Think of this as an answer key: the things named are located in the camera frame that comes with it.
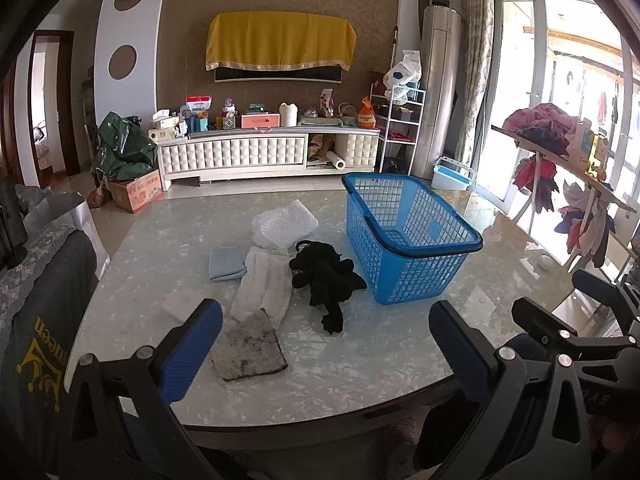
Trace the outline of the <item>dark green plastic bag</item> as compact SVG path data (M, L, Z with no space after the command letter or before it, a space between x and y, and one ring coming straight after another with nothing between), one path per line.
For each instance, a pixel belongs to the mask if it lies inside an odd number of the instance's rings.
M107 181L136 180L157 170L157 144L129 118L109 112L98 129L93 168Z

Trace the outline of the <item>patterned curtain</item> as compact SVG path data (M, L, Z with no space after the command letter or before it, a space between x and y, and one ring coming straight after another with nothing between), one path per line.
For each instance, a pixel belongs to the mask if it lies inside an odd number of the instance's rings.
M463 122L456 157L471 166L476 124L489 81L494 41L495 0L460 0L465 24L465 85Z

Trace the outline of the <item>black plush toy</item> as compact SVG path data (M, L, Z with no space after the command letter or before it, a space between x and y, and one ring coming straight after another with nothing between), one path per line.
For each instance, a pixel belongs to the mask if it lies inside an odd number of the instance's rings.
M343 258L328 243L301 240L295 251L288 262L292 287L308 287L309 305L326 309L321 320L323 329L330 335L340 334L344 330L341 304L352 298L356 290L366 290L367 282L355 272L352 259Z

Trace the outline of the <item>white foam block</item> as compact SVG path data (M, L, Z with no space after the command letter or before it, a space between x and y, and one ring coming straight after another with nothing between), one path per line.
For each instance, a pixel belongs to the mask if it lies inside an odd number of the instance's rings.
M166 297L162 310L178 323L184 323L204 299L200 292L179 290Z

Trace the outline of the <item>white cylinder jar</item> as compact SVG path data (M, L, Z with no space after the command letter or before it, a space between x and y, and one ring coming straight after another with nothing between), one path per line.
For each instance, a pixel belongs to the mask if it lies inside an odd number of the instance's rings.
M281 127L295 127L298 122L298 107L295 103L281 103L279 115Z

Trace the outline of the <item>grey speckled sponge pad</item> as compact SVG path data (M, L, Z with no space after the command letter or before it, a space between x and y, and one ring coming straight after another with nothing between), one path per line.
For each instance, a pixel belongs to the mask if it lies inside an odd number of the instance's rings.
M288 367L264 309L224 330L213 345L212 361L225 382L276 374Z

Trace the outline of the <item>white metal shelf rack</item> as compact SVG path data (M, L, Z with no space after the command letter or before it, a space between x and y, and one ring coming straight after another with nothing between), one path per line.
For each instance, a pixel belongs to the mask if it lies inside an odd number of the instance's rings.
M426 92L416 82L395 84L392 90L382 82L370 85L378 133L376 171L411 174L420 139Z

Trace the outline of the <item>cardboard box on floor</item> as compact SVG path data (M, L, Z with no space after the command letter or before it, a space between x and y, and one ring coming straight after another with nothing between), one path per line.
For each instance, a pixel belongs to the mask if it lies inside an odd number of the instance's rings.
M115 205L124 211L135 214L148 203L163 195L160 172L154 170L130 181L110 181L108 190Z

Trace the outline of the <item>white paper roll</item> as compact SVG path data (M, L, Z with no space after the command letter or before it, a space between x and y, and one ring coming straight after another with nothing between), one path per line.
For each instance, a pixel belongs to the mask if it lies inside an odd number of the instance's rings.
M326 152L326 159L337 170L343 170L346 167L346 162L340 156L332 151Z

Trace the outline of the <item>blue white mop bucket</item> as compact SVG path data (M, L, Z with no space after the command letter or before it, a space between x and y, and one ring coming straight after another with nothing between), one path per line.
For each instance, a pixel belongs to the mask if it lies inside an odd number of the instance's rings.
M475 180L475 171L471 167L442 156L434 166L431 187L444 191L469 191L474 188Z

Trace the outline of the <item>light blue cloth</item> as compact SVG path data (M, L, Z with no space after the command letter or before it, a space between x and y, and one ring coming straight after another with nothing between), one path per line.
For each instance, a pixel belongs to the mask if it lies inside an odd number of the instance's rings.
M212 282L242 278L246 273L247 247L218 247L209 252L208 278Z

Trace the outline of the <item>white tufted TV cabinet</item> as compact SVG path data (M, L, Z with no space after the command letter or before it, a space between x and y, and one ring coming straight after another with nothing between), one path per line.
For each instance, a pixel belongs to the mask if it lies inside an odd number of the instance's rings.
M372 172L378 133L378 129L327 126L193 133L160 141L160 182L167 191L181 179L212 182ZM344 159L346 167L335 169L326 159L327 151Z

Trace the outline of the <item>white fluffy towel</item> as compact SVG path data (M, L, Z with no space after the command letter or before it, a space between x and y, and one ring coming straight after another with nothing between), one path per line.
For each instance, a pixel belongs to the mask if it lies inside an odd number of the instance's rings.
M233 298L230 315L242 322L258 310L266 312L277 330L288 312L292 296L292 271L285 252L251 247L245 258L246 273Z

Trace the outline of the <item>pink drawer box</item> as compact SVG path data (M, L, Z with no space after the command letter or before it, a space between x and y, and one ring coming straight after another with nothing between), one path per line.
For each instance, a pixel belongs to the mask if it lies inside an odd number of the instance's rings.
M241 115L243 129L267 129L280 126L280 115L274 113L250 113Z

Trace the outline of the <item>clothes drying rack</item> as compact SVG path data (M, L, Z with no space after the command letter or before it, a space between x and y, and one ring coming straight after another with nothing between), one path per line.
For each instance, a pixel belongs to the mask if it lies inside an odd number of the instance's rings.
M527 219L526 231L533 229L538 214L556 212L560 223L554 232L564 236L568 253L565 270L592 266L612 278L614 271L622 272L638 257L632 248L639 226L637 202L628 196L618 197L607 183L586 174L584 168L521 134L493 129L512 139L518 148L502 209L509 212L515 195L526 194L520 210L511 214L514 222Z

